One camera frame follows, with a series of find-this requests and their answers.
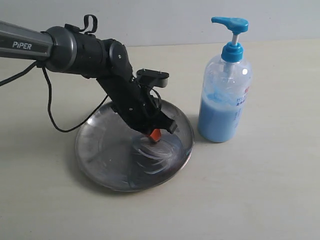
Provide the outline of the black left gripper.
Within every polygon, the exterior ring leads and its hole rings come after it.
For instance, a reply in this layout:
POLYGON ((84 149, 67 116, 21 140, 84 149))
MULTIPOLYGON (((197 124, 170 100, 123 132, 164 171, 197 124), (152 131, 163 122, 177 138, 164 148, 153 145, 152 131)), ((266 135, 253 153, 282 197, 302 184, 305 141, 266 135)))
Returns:
POLYGON ((100 77, 97 82, 113 103, 113 109, 133 130, 148 136, 151 142, 160 141, 161 129, 173 134, 178 125, 157 107, 150 89, 120 76, 100 77))

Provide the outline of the grey and black left arm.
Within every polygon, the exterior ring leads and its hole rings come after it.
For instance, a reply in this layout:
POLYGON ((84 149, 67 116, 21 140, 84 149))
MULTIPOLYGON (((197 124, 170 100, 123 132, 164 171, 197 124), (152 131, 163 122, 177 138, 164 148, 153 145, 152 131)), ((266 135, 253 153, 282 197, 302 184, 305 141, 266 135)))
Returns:
POLYGON ((94 78, 111 99, 111 108, 131 129, 154 142, 160 140, 161 130, 173 133, 177 123, 162 112, 156 91, 167 85, 169 74, 149 69, 134 72, 121 42, 95 36, 98 20, 94 15, 85 15, 83 23, 83 28, 66 24, 37 32, 1 22, 0 55, 31 60, 31 66, 44 73, 94 78))

